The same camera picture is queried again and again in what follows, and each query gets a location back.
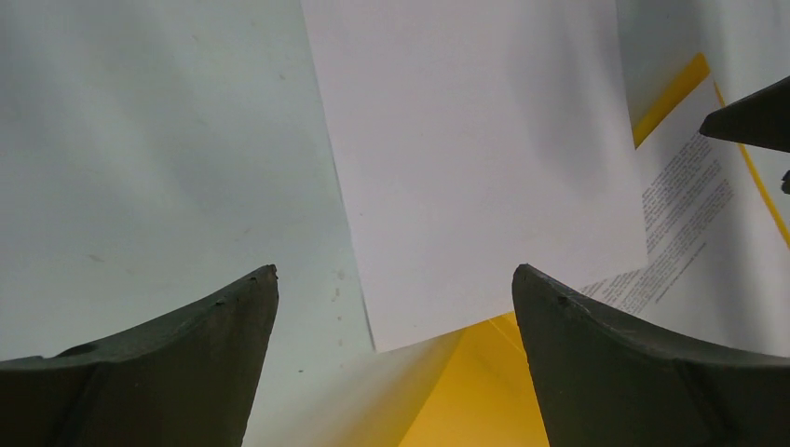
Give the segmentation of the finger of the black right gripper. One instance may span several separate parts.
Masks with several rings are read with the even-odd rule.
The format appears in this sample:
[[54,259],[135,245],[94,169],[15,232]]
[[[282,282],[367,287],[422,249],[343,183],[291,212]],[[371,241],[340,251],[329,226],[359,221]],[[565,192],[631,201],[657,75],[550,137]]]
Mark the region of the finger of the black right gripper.
[[789,152],[789,77],[706,116],[706,137]]

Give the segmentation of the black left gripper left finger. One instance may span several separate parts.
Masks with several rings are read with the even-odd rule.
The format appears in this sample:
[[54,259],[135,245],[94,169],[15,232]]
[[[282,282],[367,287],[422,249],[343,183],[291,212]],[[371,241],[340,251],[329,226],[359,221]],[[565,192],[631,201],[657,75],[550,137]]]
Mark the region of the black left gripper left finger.
[[239,446],[279,304],[274,265],[59,355],[1,364],[5,446]]

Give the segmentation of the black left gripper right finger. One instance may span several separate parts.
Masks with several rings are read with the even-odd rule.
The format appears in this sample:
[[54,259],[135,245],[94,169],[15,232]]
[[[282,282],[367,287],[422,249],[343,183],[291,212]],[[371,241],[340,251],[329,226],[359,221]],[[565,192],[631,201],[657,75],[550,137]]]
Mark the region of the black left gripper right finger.
[[550,445],[788,444],[788,359],[663,329],[529,264],[511,294]]

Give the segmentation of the yellow plastic folder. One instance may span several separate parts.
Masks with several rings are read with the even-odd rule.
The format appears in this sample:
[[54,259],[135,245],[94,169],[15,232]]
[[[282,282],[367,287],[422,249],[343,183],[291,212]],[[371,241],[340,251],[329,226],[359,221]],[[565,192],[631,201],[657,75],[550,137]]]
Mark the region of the yellow plastic folder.
[[515,311],[462,332],[405,446],[552,446]]

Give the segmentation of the white printed paper sheets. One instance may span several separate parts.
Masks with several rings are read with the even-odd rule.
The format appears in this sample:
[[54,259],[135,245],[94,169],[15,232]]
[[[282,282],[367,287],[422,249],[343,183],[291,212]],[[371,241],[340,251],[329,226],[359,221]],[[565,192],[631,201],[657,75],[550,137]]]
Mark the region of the white printed paper sheets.
[[583,293],[674,332],[789,353],[789,157],[709,139],[714,109],[784,77],[785,1],[621,1],[648,265]]

